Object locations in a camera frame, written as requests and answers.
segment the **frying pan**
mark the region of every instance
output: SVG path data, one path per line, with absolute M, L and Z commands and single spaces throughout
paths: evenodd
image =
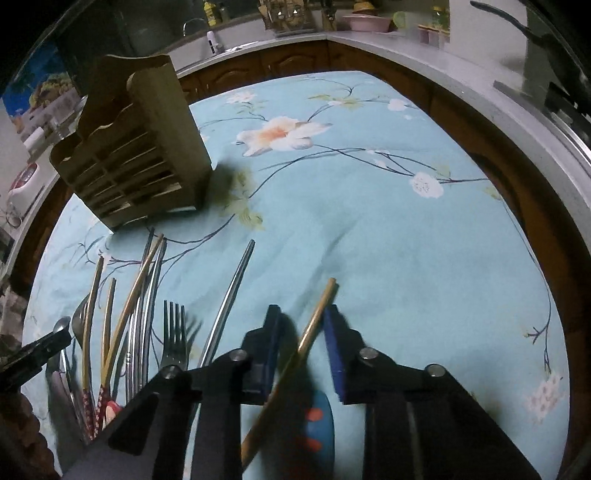
M 470 4 L 478 10 L 489 12 L 507 20 L 534 45 L 543 48 L 548 56 L 552 71 L 567 90 L 572 99 L 577 102 L 579 112 L 591 114 L 591 83 L 579 66 L 570 57 L 566 49 L 550 33 L 542 36 L 534 34 L 525 25 L 500 8 L 470 0 Z

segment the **floral tablecloth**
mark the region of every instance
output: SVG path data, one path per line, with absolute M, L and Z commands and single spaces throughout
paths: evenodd
M 470 157 L 410 101 L 361 72 L 270 80 L 197 102 L 191 112 L 216 169 L 206 208 L 111 234 L 74 196 L 43 255 L 23 343 L 73 314 L 99 254 L 106 258 L 103 280 L 118 279 L 120 311 L 153 226 L 168 238 L 157 306 L 165 299 L 186 306 L 195 365 L 254 238 L 218 354 L 259 327 L 270 303 L 293 321 L 295 339 L 334 276 L 336 303 L 368 345 L 410 367 L 447 367 L 542 477 L 555 478 L 569 418 L 560 319 L 523 231 Z M 99 319 L 105 297 L 103 288 Z M 100 327 L 95 322 L 92 334 L 95 387 Z M 161 329 L 157 314 L 150 375 L 161 355 Z M 300 392 L 317 389 L 330 400 L 335 478 L 361 478 L 363 408 L 338 402 L 322 334 L 301 382 Z M 124 383 L 115 387 L 120 403 Z M 52 415 L 46 375 L 23 390 L 56 464 L 67 468 L 72 459 Z M 243 434 L 258 408 L 243 408 Z M 270 444 L 286 441 L 284 423 L 286 416 Z M 279 447 L 257 456 L 245 478 L 289 478 L 274 461 Z

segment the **wooden box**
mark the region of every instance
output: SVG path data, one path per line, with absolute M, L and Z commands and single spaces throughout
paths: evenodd
M 110 229 L 199 207 L 211 161 L 168 56 L 97 63 L 76 132 L 50 160 Z

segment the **fork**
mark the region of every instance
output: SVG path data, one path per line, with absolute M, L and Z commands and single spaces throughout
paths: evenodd
M 164 335 L 160 370 L 177 366 L 186 370 L 189 365 L 184 305 L 164 301 Z

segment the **orange polka dot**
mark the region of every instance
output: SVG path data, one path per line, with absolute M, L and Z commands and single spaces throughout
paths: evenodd
M 322 443 L 316 439 L 307 438 L 306 448 L 311 452 L 318 453 L 322 450 Z
M 310 410 L 308 410 L 308 414 L 306 415 L 306 419 L 308 421 L 319 421 L 319 420 L 322 420 L 323 416 L 324 416 L 324 414 L 322 413 L 321 409 L 311 408 Z

